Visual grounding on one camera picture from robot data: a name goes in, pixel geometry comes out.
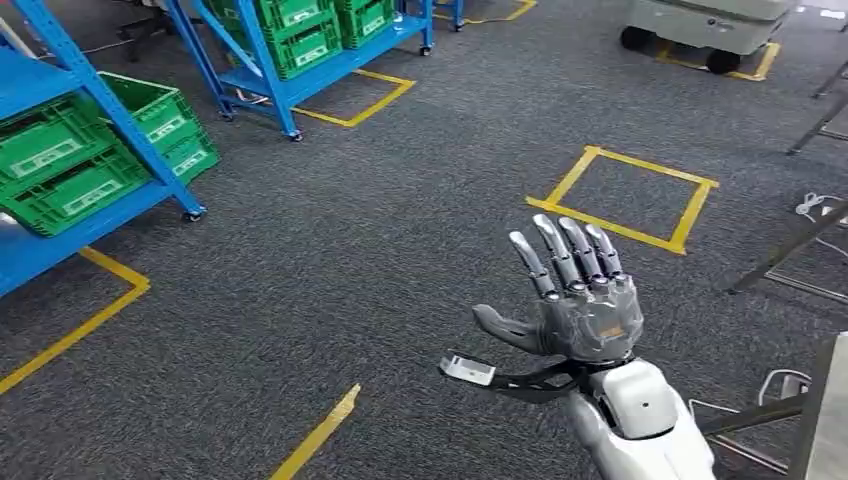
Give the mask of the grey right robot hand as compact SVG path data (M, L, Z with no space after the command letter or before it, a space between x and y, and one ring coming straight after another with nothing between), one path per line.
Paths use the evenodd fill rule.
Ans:
M493 307L472 307L477 325L493 337L540 356L561 355L603 364L627 358L643 331L644 315L633 278L623 269L607 233L545 214L533 224L548 252L544 263L519 231L509 240L537 294L538 318L509 319Z

